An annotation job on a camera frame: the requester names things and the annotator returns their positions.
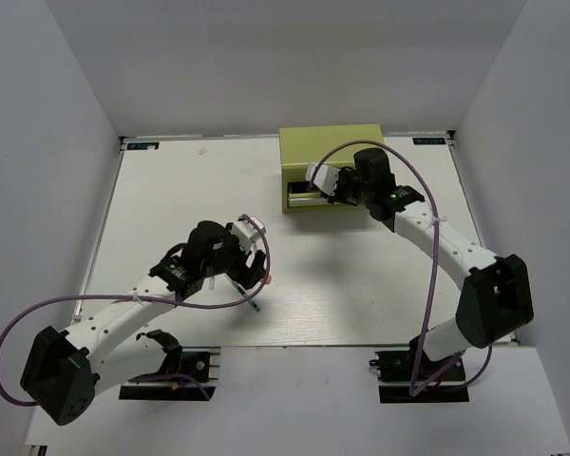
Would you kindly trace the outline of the green metal drawer toolbox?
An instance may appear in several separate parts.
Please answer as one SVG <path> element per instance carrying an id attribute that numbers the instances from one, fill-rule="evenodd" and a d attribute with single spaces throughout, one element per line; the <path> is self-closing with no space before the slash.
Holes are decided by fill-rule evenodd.
<path id="1" fill-rule="evenodd" d="M 322 211 L 342 204 L 328 204 L 308 189 L 306 171 L 337 146 L 354 140 L 383 141 L 378 124 L 284 127 L 279 129 L 282 212 Z"/>

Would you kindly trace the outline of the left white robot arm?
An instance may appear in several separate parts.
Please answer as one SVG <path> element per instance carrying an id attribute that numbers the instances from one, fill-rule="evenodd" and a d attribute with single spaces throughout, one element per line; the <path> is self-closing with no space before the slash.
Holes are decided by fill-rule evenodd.
<path id="1" fill-rule="evenodd" d="M 267 283 L 270 251 L 259 249 L 266 228 L 240 216 L 226 225 L 204 220 L 172 247 L 127 294 L 57 331 L 41 330 L 20 381 L 23 390 L 59 425 L 78 419 L 100 393 L 117 385 L 199 382 L 199 368 L 170 333 L 150 322 L 178 307 L 215 276 L 227 276 L 254 296 Z"/>

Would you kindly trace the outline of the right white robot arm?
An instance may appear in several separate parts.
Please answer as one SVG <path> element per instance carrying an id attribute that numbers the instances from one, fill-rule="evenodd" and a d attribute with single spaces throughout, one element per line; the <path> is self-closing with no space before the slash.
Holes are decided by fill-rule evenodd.
<path id="1" fill-rule="evenodd" d="M 455 315 L 429 329 L 423 347 L 409 356 L 417 376 L 432 378 L 450 356 L 485 348 L 533 320 L 527 266 L 519 256 L 498 256 L 436 218 L 423 195 L 396 183 L 384 150 L 366 148 L 353 159 L 354 166 L 338 174 L 336 201 L 365 206 L 373 219 L 436 258 L 460 291 Z"/>

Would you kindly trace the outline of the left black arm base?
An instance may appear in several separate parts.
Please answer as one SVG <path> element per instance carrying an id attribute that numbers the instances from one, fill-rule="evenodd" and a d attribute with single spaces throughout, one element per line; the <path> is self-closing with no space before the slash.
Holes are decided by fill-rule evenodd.
<path id="1" fill-rule="evenodd" d="M 149 402 L 208 402 L 219 380 L 220 349 L 183 349 L 178 362 L 160 368 L 145 380 L 121 385 L 119 399 Z"/>

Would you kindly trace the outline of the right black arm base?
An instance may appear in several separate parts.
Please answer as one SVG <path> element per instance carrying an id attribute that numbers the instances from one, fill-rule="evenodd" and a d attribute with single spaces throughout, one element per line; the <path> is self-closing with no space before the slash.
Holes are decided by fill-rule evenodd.
<path id="1" fill-rule="evenodd" d="M 461 359 L 450 356 L 432 362 L 423 357 L 414 389 L 430 382 L 415 396 L 411 386 L 414 353 L 411 350 L 377 351 L 369 368 L 377 374 L 381 404 L 447 404 L 467 403 L 466 371 Z"/>

